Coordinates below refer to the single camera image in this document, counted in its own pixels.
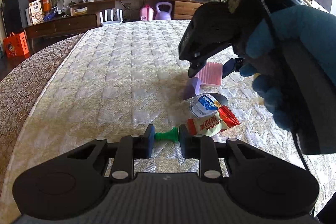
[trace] purple kettlebell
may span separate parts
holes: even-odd
[[[160,11],[160,9],[159,9],[160,5],[168,5],[170,7],[169,11],[168,12]],[[173,9],[173,5],[170,2],[165,2],[165,1],[158,2],[156,4],[157,14],[155,16],[155,20],[171,20],[170,13],[171,13],[172,9]]]

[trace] wooden floor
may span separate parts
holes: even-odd
[[[5,53],[4,57],[0,58],[0,81],[2,81],[2,79],[5,78],[5,76],[8,73],[10,73],[16,66],[21,64],[29,56],[65,38],[66,37],[55,37],[55,38],[49,38],[49,39],[41,39],[38,42],[34,42],[34,49],[30,49],[29,54],[27,54],[26,56],[17,56],[17,57],[7,58],[6,53]]]

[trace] houndstooth pattern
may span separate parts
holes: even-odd
[[[17,140],[1,196],[1,223],[19,211],[11,189],[24,170],[56,157],[96,137],[109,142],[142,134],[149,123],[156,132],[170,130],[191,117],[190,100],[182,101],[189,63],[180,61],[178,44],[189,21],[145,21],[114,24],[88,31],[60,65],[36,101]],[[209,61],[236,57],[228,48]],[[213,138],[245,141],[295,165],[302,166],[289,132],[279,129],[272,115],[258,106],[251,77],[233,73],[218,88],[239,126]],[[335,192],[334,155],[307,158],[321,185],[318,212]],[[224,162],[220,159],[227,175]],[[197,160],[182,157],[178,143],[158,141],[152,158],[136,160],[135,171],[192,172]]]

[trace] green chess pawn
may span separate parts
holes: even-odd
[[[165,133],[155,133],[155,140],[171,140],[173,142],[179,141],[179,129],[174,127],[172,130]]]

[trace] person's hand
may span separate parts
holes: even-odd
[[[297,5],[273,13],[271,19],[278,38],[281,41],[299,38],[336,85],[336,17],[312,7]],[[246,54],[258,58],[273,48],[274,41],[263,20],[249,37]],[[250,64],[244,65],[240,70],[244,77],[255,73],[256,69]],[[276,124],[290,130],[290,115],[278,110],[283,103],[283,96],[270,83],[269,76],[260,75],[254,80],[252,87],[264,98],[264,105],[273,114]]]

